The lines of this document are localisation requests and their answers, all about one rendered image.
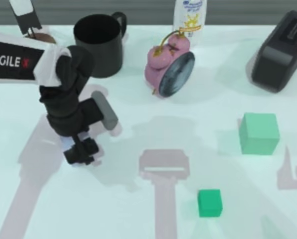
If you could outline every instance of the white bottle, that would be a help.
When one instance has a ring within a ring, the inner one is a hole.
[[[176,0],[173,30],[185,32],[191,47],[200,43],[207,14],[207,0]]]

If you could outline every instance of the table surface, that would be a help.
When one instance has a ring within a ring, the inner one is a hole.
[[[45,29],[67,46],[72,28]],[[101,153],[89,166],[65,161],[37,86],[0,84],[0,239],[297,239],[297,71],[278,94],[248,80],[273,28],[206,26],[190,79],[162,100],[144,67],[171,27],[129,26],[121,71],[90,79],[81,96],[104,92],[120,121],[112,132],[92,126]],[[245,112],[277,115],[274,155],[241,154]],[[154,159],[185,178],[145,176]],[[221,190],[222,215],[199,218],[197,191],[210,188]]]

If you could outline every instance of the mug handle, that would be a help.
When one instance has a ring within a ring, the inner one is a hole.
[[[112,17],[114,17],[117,21],[119,18],[121,18],[121,31],[122,31],[122,37],[125,35],[126,29],[127,29],[127,17],[122,12],[115,12],[112,14]]]

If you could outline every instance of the black mug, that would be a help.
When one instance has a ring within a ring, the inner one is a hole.
[[[126,28],[127,17],[122,12],[115,12],[111,16],[89,15],[75,24],[73,33],[76,44],[86,48],[94,57],[93,77],[110,77],[121,69],[122,38]]]

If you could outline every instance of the small green block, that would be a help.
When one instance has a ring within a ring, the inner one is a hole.
[[[272,155],[280,141],[275,114],[245,113],[239,138],[243,154]]]
[[[222,212],[220,190],[200,190],[198,192],[198,209],[201,218],[219,217]]]

